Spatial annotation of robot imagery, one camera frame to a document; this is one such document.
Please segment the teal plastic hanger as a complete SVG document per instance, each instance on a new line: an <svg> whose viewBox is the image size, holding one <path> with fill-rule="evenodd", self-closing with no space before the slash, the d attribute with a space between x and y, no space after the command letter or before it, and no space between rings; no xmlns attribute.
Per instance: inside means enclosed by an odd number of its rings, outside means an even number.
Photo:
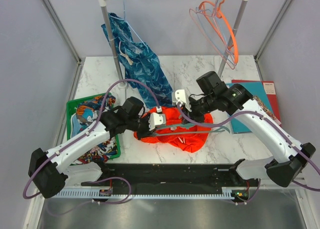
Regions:
<svg viewBox="0 0 320 229"><path fill-rule="evenodd" d="M195 135L195 134L219 134L227 132L231 133L231 130L222 125L218 127L207 127L196 125L193 123L178 123L172 125L161 125L155 129L154 136L179 136L179 135Z"/></svg>

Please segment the orange shorts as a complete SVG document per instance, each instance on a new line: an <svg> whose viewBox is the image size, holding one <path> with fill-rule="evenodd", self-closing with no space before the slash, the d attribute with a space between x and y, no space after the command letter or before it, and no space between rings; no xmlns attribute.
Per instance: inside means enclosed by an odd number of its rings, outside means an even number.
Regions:
<svg viewBox="0 0 320 229"><path fill-rule="evenodd" d="M141 138L140 141L149 144L170 144L176 148L189 153L195 153L200 150L211 131L208 127L194 125L190 128L179 126L182 122L182 116L175 107L162 107L162 112L166 117L168 128L156 131L156 136Z"/></svg>

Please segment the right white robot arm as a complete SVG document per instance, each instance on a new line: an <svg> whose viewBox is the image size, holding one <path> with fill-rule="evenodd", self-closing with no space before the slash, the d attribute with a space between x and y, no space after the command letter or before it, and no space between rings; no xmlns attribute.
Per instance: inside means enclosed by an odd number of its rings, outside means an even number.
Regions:
<svg viewBox="0 0 320 229"><path fill-rule="evenodd" d="M281 128L259 105L253 95L242 85L226 85L214 71L196 80L202 97L193 99L185 90L173 93L181 116L194 125L217 128L236 119L245 125L270 151L271 157L257 160L240 159L233 165L229 180L235 186L250 179L270 179L286 188L306 165L316 172L319 167L311 158L316 148L301 143Z"/></svg>

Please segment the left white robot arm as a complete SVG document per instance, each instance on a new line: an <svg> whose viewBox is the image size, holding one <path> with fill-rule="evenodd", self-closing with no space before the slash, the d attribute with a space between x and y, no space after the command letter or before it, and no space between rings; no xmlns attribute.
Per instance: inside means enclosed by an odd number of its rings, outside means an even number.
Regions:
<svg viewBox="0 0 320 229"><path fill-rule="evenodd" d="M93 147L126 130L143 138L151 136L156 128L152 117L160 116L162 108L157 106L150 115L140 116L142 109L143 102L131 96L123 105L102 112L95 122L67 142L47 151L41 148L34 150L30 157L27 184L34 183L38 193L49 199L65 187L68 178L65 170Z"/></svg>

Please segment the blue patterned shorts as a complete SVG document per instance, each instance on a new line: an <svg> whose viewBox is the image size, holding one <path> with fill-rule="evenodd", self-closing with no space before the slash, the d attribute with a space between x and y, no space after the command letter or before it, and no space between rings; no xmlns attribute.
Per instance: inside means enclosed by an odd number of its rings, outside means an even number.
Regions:
<svg viewBox="0 0 320 229"><path fill-rule="evenodd" d="M115 13L109 13L110 27L125 78L140 81L155 94L159 105L172 106L173 89L165 76L158 56L145 42L135 42L130 25Z"/></svg>

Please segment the orange plastic hanger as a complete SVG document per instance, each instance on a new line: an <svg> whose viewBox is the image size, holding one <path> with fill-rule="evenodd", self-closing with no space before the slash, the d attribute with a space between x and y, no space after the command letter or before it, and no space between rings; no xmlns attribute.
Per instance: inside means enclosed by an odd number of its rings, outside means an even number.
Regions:
<svg viewBox="0 0 320 229"><path fill-rule="evenodd" d="M222 12L222 4L224 4L224 2L225 0L204 0L199 4L196 12L204 16L211 28L217 34L218 38L221 40L226 49L226 59L223 60L232 68L234 68L239 61L238 44L236 40L236 34L233 32L229 21ZM228 45L227 37L224 33L221 23L224 23L229 32L231 38L230 45Z"/></svg>

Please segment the teal folder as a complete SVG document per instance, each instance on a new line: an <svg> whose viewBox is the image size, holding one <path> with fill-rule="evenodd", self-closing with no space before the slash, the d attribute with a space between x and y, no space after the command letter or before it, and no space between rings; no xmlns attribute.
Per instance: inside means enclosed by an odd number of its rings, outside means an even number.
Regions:
<svg viewBox="0 0 320 229"><path fill-rule="evenodd" d="M269 99L267 97L267 94L265 92L264 86L261 81L234 81L233 83L227 83L227 87L231 87L234 84L240 84L244 88L246 88L253 96L258 97L263 104L266 106L266 108L269 110L270 108L270 103ZM232 119L230 121L231 128L232 128L232 133L233 134L241 134L241 133L249 133L250 130L242 124L240 121L238 121L236 118Z"/></svg>

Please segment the red book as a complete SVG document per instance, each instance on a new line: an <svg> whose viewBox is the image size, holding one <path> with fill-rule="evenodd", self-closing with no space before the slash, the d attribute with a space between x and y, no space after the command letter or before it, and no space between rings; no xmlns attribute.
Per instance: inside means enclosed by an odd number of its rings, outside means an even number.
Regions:
<svg viewBox="0 0 320 229"><path fill-rule="evenodd" d="M254 82L255 80L240 80L240 79L232 79L231 82L241 82L241 81L247 81L247 82ZM278 99L276 96L276 89L275 89L275 84L273 81L258 81L262 82L265 93L267 95L269 104L270 104L270 109L271 112L280 120L281 122L281 117L280 117L280 110L279 110L279 104L278 104Z"/></svg>

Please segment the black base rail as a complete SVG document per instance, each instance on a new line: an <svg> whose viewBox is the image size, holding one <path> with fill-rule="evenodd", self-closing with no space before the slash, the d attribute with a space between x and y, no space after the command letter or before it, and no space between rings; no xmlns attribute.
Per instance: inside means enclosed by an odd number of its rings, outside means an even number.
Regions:
<svg viewBox="0 0 320 229"><path fill-rule="evenodd" d="M257 179L245 181L232 164L106 163L100 165L99 186L112 186L118 194L128 187L134 194L218 194L223 188L253 188Z"/></svg>

